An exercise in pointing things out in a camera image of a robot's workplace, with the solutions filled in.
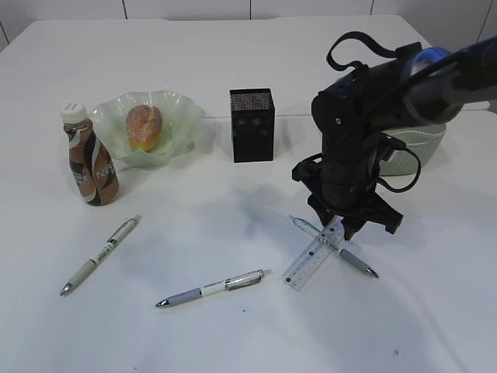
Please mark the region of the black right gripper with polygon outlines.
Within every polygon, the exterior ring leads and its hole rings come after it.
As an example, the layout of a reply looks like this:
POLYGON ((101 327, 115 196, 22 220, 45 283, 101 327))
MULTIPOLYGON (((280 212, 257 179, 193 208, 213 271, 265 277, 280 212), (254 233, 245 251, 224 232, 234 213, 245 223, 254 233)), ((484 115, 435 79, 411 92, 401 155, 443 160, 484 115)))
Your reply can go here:
POLYGON ((368 221, 391 234, 397 231, 403 215, 376 193, 379 162, 393 143, 382 132, 345 145, 337 136, 323 135, 322 151, 295 165, 292 179, 310 190, 308 204, 323 227, 341 216, 346 241, 368 221))

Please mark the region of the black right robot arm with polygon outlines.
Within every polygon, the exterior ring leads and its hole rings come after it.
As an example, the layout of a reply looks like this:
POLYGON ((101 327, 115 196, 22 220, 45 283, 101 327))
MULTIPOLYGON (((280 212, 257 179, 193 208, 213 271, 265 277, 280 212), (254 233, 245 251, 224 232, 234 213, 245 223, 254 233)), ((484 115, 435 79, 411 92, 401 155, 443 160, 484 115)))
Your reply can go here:
POLYGON ((465 104, 496 98, 496 40, 452 53, 417 42, 388 50, 360 31, 343 39, 362 42, 384 63, 340 64, 327 56, 342 77, 311 103, 321 152, 296 164, 292 177, 310 190, 308 204, 321 223, 340 217, 350 240, 369 221, 389 233, 401 224, 402 215, 376 192, 383 183, 380 163, 405 150, 390 130, 445 124, 465 104))

